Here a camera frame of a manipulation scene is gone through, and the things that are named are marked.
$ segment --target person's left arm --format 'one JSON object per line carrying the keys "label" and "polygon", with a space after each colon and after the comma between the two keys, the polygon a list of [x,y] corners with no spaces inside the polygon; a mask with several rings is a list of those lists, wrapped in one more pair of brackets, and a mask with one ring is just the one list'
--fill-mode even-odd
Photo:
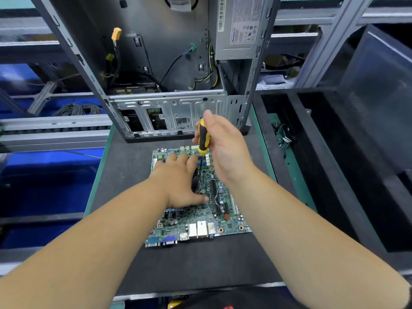
{"label": "person's left arm", "polygon": [[108,308],[166,208],[207,201],[191,191],[197,157],[171,154],[149,178],[76,223],[0,280],[0,308]]}

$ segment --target yellow object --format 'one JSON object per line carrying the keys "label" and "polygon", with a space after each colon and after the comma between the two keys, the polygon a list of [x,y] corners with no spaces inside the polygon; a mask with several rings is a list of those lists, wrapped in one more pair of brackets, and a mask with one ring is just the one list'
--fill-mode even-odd
{"label": "yellow object", "polygon": [[180,300],[172,300],[171,302],[169,302],[169,304],[167,305],[167,309],[172,309],[174,307],[176,307],[177,305],[181,304],[182,301]]}
{"label": "yellow object", "polygon": [[112,62],[115,59],[115,55],[109,53],[108,55],[106,55],[106,60],[108,60],[109,62]]}
{"label": "yellow object", "polygon": [[115,29],[113,29],[112,40],[118,41],[120,39],[120,36],[121,36],[121,29],[119,27],[116,27]]}
{"label": "yellow object", "polygon": [[200,155],[205,156],[209,150],[209,139],[210,134],[206,129],[205,122],[203,118],[199,122],[199,147],[197,150],[199,151]]}

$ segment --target screwdriver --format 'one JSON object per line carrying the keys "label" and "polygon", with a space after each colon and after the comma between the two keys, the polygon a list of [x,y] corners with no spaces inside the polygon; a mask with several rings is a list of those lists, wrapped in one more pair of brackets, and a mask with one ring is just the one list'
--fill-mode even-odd
{"label": "screwdriver", "polygon": [[206,155],[208,152],[208,146],[209,146],[209,137],[210,134],[208,130],[206,129],[205,122],[203,118],[199,122],[199,147],[197,150],[200,153],[200,176],[202,173],[202,166],[203,166],[203,157]]}

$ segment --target green circuit board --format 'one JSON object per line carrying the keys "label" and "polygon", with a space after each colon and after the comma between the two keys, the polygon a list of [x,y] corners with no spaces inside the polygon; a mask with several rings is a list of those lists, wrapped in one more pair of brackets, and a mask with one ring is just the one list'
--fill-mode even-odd
{"label": "green circuit board", "polygon": [[209,152],[200,165],[198,145],[185,146],[178,149],[157,149],[153,151],[152,168],[157,161],[167,159],[176,153],[198,155],[197,170],[192,180],[192,190],[205,194],[209,202],[181,209],[166,209],[157,221],[145,241],[146,247],[177,244],[179,241],[192,241],[200,238],[212,239],[216,236],[251,232],[243,215],[239,212],[229,189],[216,176],[213,157]]}

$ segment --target workbench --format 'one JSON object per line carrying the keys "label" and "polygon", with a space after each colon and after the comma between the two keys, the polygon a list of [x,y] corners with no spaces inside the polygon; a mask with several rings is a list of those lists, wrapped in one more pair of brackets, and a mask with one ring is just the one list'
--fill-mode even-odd
{"label": "workbench", "polygon": [[[267,152],[256,123],[246,135],[250,155],[265,174]],[[158,148],[193,145],[191,140],[126,143],[112,127],[105,153],[91,192],[86,215],[145,180],[150,175],[152,152]],[[124,300],[158,295],[179,295],[190,291],[231,286],[273,283],[282,279],[253,233],[187,241],[168,247],[142,248],[131,263],[116,293]]]}

